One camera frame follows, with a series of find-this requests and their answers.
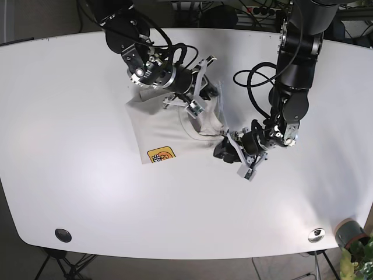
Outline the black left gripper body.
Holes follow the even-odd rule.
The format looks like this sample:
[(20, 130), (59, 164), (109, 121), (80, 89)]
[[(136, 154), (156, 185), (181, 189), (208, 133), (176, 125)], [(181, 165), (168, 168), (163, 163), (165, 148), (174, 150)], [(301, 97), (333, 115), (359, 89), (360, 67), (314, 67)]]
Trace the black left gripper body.
[(245, 152), (254, 157), (277, 146), (288, 148), (296, 142), (300, 120), (307, 113), (306, 106), (273, 106), (263, 124), (254, 119), (245, 134)]

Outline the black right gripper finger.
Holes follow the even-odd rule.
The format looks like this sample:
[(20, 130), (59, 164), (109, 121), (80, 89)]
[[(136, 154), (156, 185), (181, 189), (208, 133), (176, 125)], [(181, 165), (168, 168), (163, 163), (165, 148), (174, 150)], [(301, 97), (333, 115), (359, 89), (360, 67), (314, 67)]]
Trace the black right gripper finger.
[(207, 76), (205, 75), (207, 67), (213, 63), (217, 58), (213, 55), (210, 55), (206, 59), (201, 60), (198, 63), (199, 69), (197, 70), (197, 76), (194, 82), (194, 90), (193, 90), (193, 99), (192, 101), (188, 102), (188, 105), (186, 106), (185, 110), (192, 118), (197, 118), (197, 116), (205, 111), (206, 109), (206, 101), (203, 100), (199, 96), (199, 92), (206, 86), (206, 85), (212, 85), (210, 81), (208, 80)]
[(206, 85), (200, 92), (199, 96), (203, 100), (211, 100), (217, 97), (217, 88), (214, 85)]

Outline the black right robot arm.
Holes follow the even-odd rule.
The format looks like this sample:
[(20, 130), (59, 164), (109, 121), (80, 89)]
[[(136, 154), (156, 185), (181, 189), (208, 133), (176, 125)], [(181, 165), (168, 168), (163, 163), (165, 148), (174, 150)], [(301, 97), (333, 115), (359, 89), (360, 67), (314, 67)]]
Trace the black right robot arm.
[(105, 32), (109, 49), (122, 57), (134, 84), (173, 93), (165, 98), (166, 106), (182, 106), (196, 118), (207, 110), (207, 101), (218, 96), (206, 76), (207, 67), (216, 57), (211, 55), (194, 68), (184, 65), (191, 46), (172, 43), (163, 29), (135, 9), (132, 1), (88, 1), (87, 8), (92, 13), (87, 18)]

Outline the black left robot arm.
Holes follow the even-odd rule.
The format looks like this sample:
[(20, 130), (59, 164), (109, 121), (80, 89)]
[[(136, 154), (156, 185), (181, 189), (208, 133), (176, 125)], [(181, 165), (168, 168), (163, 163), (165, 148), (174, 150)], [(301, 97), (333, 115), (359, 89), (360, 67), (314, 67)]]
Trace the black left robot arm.
[(228, 129), (214, 149), (214, 157), (226, 163), (240, 162), (238, 175), (252, 180), (268, 151), (296, 143), (300, 121), (309, 109), (323, 34), (344, 1), (292, 1), (280, 29), (277, 62), (261, 62), (247, 71), (243, 85), (263, 123), (252, 120), (250, 128)]

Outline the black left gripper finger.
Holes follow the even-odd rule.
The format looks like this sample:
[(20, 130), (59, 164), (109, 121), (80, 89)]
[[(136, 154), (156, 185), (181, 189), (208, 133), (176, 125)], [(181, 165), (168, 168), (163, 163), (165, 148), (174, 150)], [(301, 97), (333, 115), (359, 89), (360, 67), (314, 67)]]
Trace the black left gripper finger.
[(247, 153), (239, 154), (241, 166), (238, 168), (237, 174), (248, 181), (252, 181), (256, 175), (257, 167), (268, 160), (268, 153), (263, 152), (259, 155), (251, 156)]
[(249, 166), (251, 164), (251, 156), (246, 152), (242, 141), (244, 135), (248, 133), (248, 129), (240, 131), (230, 131), (227, 129), (226, 131), (222, 131), (221, 135), (224, 138), (215, 146), (213, 156), (229, 164), (241, 162)]

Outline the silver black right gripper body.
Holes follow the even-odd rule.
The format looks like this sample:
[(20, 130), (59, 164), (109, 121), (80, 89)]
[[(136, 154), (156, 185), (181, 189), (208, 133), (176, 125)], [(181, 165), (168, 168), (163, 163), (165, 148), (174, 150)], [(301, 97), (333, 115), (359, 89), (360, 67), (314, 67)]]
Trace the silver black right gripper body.
[(136, 85), (162, 88), (181, 100), (189, 100), (196, 78), (182, 65), (186, 54), (186, 47), (171, 47), (169, 50), (129, 47), (128, 76)]

